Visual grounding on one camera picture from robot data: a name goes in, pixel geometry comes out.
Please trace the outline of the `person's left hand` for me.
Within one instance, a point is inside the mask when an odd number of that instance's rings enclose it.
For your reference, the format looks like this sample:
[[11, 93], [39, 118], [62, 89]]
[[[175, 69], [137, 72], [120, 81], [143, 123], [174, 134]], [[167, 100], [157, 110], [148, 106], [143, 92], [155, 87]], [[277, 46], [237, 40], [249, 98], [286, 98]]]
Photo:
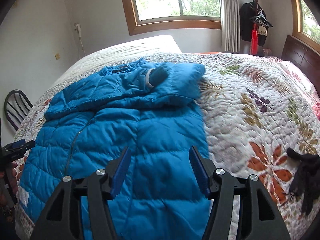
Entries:
[[[8, 180], [9, 180], [9, 184], [11, 186], [13, 195], [16, 196], [17, 191], [18, 191], [18, 185], [17, 185], [17, 172], [15, 170], [15, 168], [17, 167], [17, 163], [16, 162], [12, 162], [10, 164], [10, 170], [8, 172], [5, 171], [1, 171], [0, 175], [1, 175], [1, 179], [4, 178], [4, 176], [7, 174], [8, 175]], [[2, 205], [6, 205], [7, 204], [7, 199], [6, 196], [3, 193], [3, 190], [1, 190], [1, 204]]]

